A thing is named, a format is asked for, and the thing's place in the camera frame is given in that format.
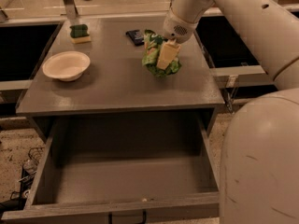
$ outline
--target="sponge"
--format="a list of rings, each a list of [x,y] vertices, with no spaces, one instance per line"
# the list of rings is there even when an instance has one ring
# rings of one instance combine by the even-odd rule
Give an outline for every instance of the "sponge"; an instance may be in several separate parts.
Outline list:
[[[73,25],[70,26],[70,29],[71,41],[74,44],[91,41],[91,37],[88,34],[88,26],[86,24]]]
[[[160,50],[157,67],[165,70],[168,65],[176,59],[180,50],[180,44],[177,44],[176,40],[168,40],[163,42]]]

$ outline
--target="drawer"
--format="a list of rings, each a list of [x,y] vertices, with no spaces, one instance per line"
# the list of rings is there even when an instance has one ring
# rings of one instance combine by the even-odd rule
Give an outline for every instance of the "drawer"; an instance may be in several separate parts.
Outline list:
[[[60,117],[25,209],[7,223],[136,223],[219,215],[200,110]]]

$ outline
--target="white robot body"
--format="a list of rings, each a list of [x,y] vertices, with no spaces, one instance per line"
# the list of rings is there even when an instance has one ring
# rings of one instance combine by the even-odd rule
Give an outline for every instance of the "white robot body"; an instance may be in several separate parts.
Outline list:
[[[285,82],[276,79],[299,60],[299,20],[272,0],[174,0],[164,36],[179,43],[188,40],[214,1],[264,71],[285,90]],[[289,79],[299,87],[299,77]]]
[[[164,36],[185,42],[213,5],[280,91],[235,114],[222,147],[221,224],[299,223],[299,21],[272,0],[175,0]]]

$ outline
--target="crumpled bag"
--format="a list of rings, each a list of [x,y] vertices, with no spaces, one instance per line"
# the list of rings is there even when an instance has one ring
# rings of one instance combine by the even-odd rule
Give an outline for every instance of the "crumpled bag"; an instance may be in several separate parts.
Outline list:
[[[146,66],[148,70],[156,77],[167,77],[175,74],[181,67],[178,56],[167,66],[165,70],[157,67],[157,62],[165,38],[161,35],[155,34],[151,30],[145,30],[144,46],[145,53],[142,59],[142,65]]]

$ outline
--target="black object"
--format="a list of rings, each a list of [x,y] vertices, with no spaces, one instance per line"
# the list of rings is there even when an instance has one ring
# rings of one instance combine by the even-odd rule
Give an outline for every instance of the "black object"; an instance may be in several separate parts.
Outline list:
[[[33,74],[57,24],[0,28],[0,81],[25,80]]]
[[[18,207],[19,207],[19,199],[18,198],[4,201],[4,202],[0,203],[0,215],[6,211],[19,210]]]
[[[196,32],[216,68],[258,64],[225,17],[202,18]]]
[[[292,15],[294,15],[294,16],[297,17],[297,18],[299,18],[299,11],[294,11],[294,12],[292,13]]]
[[[147,223],[147,212],[143,211],[142,213],[142,222],[137,223],[137,224],[146,224]],[[109,222],[108,224],[113,224],[112,223],[112,214],[109,214]]]
[[[128,31],[125,34],[131,38],[135,46],[141,46],[144,44],[144,37],[140,30]]]
[[[2,103],[0,104],[0,117],[15,116],[16,103]]]

